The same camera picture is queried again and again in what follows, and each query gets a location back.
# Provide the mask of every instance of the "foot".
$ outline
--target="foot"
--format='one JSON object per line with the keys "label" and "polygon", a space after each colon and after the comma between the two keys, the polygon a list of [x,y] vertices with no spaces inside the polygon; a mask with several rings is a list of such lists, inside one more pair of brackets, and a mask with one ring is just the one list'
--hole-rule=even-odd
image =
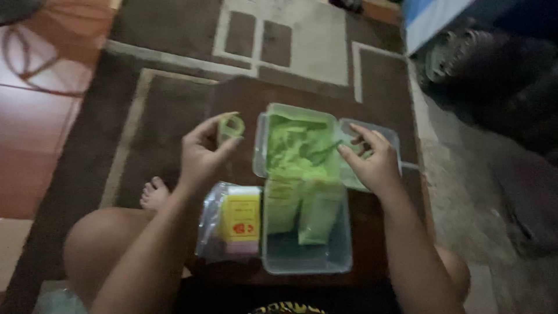
{"label": "foot", "polygon": [[153,177],[143,188],[139,204],[145,210],[158,211],[169,197],[169,189],[159,177]]}

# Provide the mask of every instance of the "hand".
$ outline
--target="hand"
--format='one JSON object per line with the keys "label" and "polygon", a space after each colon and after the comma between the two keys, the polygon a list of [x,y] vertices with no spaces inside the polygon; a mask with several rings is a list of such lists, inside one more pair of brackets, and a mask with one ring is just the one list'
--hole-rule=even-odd
{"label": "hand", "polygon": [[[358,154],[355,154],[347,146],[339,145],[338,151],[353,169],[360,182],[379,198],[402,188],[397,151],[389,141],[378,131],[370,131],[352,123],[350,126],[359,134],[351,141],[351,144],[362,143],[363,148]],[[372,149],[373,154],[364,160],[360,156],[368,149]]]}
{"label": "hand", "polygon": [[236,112],[222,113],[198,125],[182,138],[182,167],[179,187],[207,194],[219,180],[224,164],[243,137],[234,137],[217,148],[219,120]]}

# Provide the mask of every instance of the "person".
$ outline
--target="person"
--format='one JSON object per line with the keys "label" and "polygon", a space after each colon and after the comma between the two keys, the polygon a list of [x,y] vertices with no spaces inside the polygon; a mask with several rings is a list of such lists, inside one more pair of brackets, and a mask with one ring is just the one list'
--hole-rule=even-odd
{"label": "person", "polygon": [[[191,251],[183,244],[184,226],[189,223],[185,213],[201,206],[242,141],[241,137],[229,139],[217,149],[217,125],[222,117],[206,120],[183,137],[181,175],[172,193],[155,177],[141,195],[145,210],[104,208],[83,217],[71,229],[64,247],[66,273],[90,313],[163,313],[171,312],[173,306],[183,313],[464,313],[467,265],[435,246],[427,235],[401,182],[395,149],[380,133],[356,125],[352,128],[359,136],[352,143],[364,149],[356,154],[340,145],[338,151],[382,204],[389,268],[386,284],[359,291],[292,287],[289,301],[281,294],[285,289],[266,294],[273,287],[256,287],[232,301],[227,300],[227,291],[249,288],[181,288],[184,261]],[[366,149],[373,154],[364,160],[359,155]],[[277,298],[275,303],[263,303],[270,297]],[[185,299],[190,301],[178,302],[186,306],[177,309],[175,301]]]}

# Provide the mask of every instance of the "brown rug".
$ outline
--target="brown rug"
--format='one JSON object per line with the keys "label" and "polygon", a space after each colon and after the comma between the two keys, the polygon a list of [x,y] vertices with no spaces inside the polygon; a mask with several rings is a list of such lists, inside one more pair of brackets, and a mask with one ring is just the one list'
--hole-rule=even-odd
{"label": "brown rug", "polygon": [[[360,93],[363,106],[375,106],[378,121],[398,132],[402,159],[417,163],[406,63],[395,54],[402,47],[398,28],[317,1],[300,2],[299,20],[235,3],[124,3],[1,313],[31,312],[41,283],[65,278],[62,246],[81,217],[106,205],[139,207],[142,186],[154,175],[172,185],[180,138],[209,117],[213,84],[234,74],[333,98],[354,100]],[[328,28],[331,21],[337,28]],[[310,40],[323,31],[329,37]],[[227,36],[219,41],[219,34]],[[365,47],[355,50],[354,42]],[[311,47],[327,45],[311,58]],[[408,188],[424,213],[421,174],[406,169],[405,175],[414,178]]]}

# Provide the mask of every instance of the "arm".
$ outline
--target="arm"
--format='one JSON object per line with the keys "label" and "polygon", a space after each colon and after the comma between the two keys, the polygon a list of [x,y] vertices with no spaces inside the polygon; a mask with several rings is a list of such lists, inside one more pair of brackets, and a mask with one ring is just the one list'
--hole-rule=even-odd
{"label": "arm", "polygon": [[450,277],[428,237],[399,176],[397,153],[379,132],[351,125],[374,154],[363,160],[341,145],[339,152],[384,211],[391,282],[405,313],[464,313]]}
{"label": "arm", "polygon": [[93,301],[91,313],[169,312],[180,285],[187,254],[184,229],[196,227],[186,211],[201,206],[219,170],[240,138],[216,151],[218,121],[213,117],[182,139],[179,183],[164,206],[124,253]]}

